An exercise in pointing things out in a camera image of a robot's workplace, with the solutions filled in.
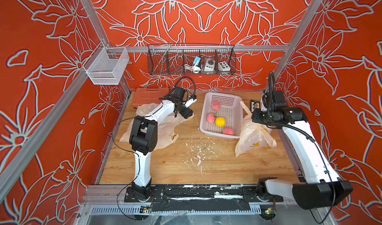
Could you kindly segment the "banana print plastic bag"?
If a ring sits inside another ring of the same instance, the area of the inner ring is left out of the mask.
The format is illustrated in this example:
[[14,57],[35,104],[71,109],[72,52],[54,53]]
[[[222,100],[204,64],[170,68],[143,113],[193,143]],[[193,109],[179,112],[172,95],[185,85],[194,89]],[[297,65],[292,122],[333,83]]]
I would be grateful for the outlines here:
[[242,120],[239,141],[235,147],[235,156],[238,157],[250,150],[262,147],[276,147],[277,142],[270,135],[272,129],[268,128],[266,125],[253,122],[253,113],[250,109],[243,101],[240,101],[240,105],[247,115]]

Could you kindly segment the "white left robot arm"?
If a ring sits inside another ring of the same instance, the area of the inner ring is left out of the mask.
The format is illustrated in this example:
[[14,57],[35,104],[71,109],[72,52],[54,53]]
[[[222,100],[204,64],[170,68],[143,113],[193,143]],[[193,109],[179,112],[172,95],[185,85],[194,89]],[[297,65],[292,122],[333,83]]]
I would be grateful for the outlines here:
[[186,89],[175,87],[160,98],[161,103],[149,114],[136,116],[133,120],[129,143],[135,156],[135,175],[126,192],[139,201],[147,201],[151,197],[150,163],[158,142],[159,125],[172,113],[184,119],[193,115],[190,105],[197,101],[196,93],[187,97],[185,93]]

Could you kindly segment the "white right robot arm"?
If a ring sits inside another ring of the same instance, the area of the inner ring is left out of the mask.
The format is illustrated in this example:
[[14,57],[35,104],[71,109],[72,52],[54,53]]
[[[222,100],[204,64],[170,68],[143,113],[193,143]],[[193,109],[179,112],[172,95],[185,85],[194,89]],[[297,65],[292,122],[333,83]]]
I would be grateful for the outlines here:
[[252,121],[284,132],[297,157],[304,182],[292,184],[277,178],[263,178],[258,182],[258,197],[288,198],[304,210],[338,205],[353,192],[353,186],[350,181],[343,180],[326,159],[304,111],[300,107],[289,107],[282,91],[270,90],[263,101],[265,109],[255,109]]

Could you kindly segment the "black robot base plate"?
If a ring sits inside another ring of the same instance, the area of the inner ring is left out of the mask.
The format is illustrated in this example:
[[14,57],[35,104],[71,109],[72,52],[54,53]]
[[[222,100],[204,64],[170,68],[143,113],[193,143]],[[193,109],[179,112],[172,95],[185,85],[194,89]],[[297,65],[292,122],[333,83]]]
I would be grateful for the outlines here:
[[261,198],[257,185],[156,184],[144,195],[127,187],[123,201],[141,205],[139,214],[264,214],[284,202],[280,196]]

